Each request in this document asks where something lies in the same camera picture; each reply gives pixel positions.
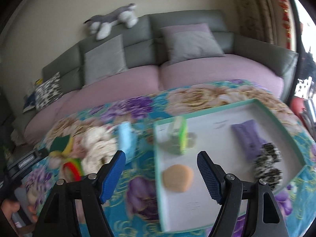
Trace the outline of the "person's left hand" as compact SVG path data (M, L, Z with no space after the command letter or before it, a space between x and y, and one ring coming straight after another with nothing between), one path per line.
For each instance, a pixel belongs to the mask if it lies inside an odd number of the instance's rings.
M1 204L1 210L3 211L4 216L10 223L11 227L14 229L14 231L18 234L16 225L12 221L12 214L16 213L20 209L20 203L16 201L11 201L9 199L5 199L3 203ZM29 213L31 214L32 221L37 222L38 216L36 214L36 209L34 206L29 205L28 206Z

